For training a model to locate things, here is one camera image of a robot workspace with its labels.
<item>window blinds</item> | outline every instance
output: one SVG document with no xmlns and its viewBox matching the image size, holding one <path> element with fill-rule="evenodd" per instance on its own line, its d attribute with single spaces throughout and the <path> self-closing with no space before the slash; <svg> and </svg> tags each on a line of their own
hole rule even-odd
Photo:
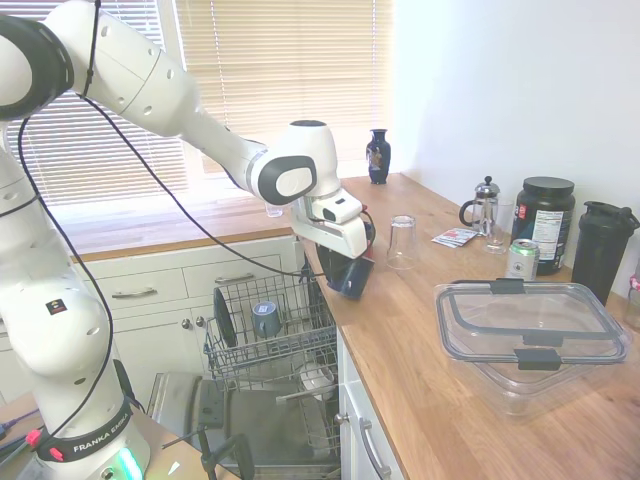
<svg viewBox="0 0 640 480">
<path fill-rule="evenodd" d="M 43 20 L 60 3 L 0 0 L 0 13 Z M 102 8 L 157 44 L 163 44 L 154 0 L 106 0 Z M 114 114 L 110 116 L 171 189 L 187 187 L 179 140 L 155 136 Z M 20 122 L 16 121 L 8 129 L 16 158 L 19 127 Z M 23 145 L 30 171 L 51 205 L 129 198 L 161 191 L 109 124 L 74 93 L 64 94 L 32 117 Z"/>
<path fill-rule="evenodd" d="M 212 115 L 266 144 L 293 120 L 322 120 L 343 167 L 365 162 L 369 130 L 389 123 L 392 0 L 175 1 Z"/>
</svg>

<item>green light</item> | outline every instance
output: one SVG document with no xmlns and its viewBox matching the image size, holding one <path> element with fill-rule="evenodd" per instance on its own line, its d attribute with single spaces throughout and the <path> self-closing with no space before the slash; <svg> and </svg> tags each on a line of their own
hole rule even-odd
<svg viewBox="0 0 640 480">
<path fill-rule="evenodd" d="M 127 480 L 143 480 L 144 477 L 142 475 L 142 470 L 140 470 L 136 459 L 133 458 L 131 450 L 128 448 L 120 450 L 118 453 L 118 459 L 120 460 L 120 465 L 122 465 L 122 469 L 127 476 Z"/>
</svg>

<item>dishwasher rack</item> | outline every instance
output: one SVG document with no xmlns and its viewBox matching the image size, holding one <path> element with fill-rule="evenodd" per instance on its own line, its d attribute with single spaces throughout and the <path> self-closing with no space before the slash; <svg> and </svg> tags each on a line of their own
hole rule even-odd
<svg viewBox="0 0 640 480">
<path fill-rule="evenodd" d="M 228 347 L 215 318 L 207 319 L 204 353 L 216 388 L 282 392 L 276 402 L 299 403 L 313 451 L 339 460 L 336 326 L 316 278 L 274 275 L 219 289 L 237 346 Z M 272 337 L 262 338 L 253 325 L 252 309 L 262 301 L 277 306 L 281 329 Z M 316 387 L 318 381 L 324 383 Z"/>
</svg>

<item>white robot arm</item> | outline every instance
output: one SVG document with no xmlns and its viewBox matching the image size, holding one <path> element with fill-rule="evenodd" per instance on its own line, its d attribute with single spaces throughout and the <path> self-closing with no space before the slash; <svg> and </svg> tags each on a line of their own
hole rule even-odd
<svg viewBox="0 0 640 480">
<path fill-rule="evenodd" d="M 90 64 L 94 5 L 68 1 L 44 22 L 64 53 L 48 58 L 68 72 L 57 89 L 82 93 Z M 47 50 L 25 46 L 34 34 L 26 28 L 4 41 L 0 64 L 13 73 L 0 79 L 0 119 L 33 113 L 27 90 L 47 62 Z M 329 128 L 319 121 L 294 121 L 269 149 L 244 140 L 212 118 L 200 103 L 198 87 L 162 49 L 111 15 L 102 12 L 95 49 L 95 74 L 87 97 L 130 122 L 161 136 L 179 136 L 224 167 L 234 183 L 274 205 L 293 205 L 293 230 L 342 255 L 355 258 L 366 249 L 362 204 L 344 190 L 336 175 L 337 157 Z M 51 66 L 44 73 L 51 90 Z M 53 100 L 46 95 L 36 110 Z"/>
<path fill-rule="evenodd" d="M 30 116 L 69 89 L 82 93 L 94 6 L 71 0 L 44 23 L 0 16 L 0 317 L 33 383 L 48 432 L 86 398 L 103 365 L 109 324 L 75 273 L 24 172 L 10 154 L 6 122 Z M 336 177 L 327 126 L 289 125 L 266 149 L 231 133 L 200 105 L 195 82 L 155 44 L 100 13 L 94 76 L 86 95 L 163 136 L 180 136 L 218 161 L 233 181 L 276 205 L 295 202 L 296 233 L 347 257 L 366 249 L 362 205 Z M 22 479 L 142 478 L 149 447 L 133 422 L 111 359 L 93 395 Z"/>
</svg>

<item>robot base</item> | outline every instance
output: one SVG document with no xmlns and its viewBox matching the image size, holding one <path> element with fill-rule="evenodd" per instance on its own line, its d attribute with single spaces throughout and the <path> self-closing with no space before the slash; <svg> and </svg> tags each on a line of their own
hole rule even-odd
<svg viewBox="0 0 640 480">
<path fill-rule="evenodd" d="M 34 454 L 16 480 L 142 480 L 150 456 L 149 444 L 131 421 L 107 447 L 77 462 L 43 462 Z"/>
</svg>

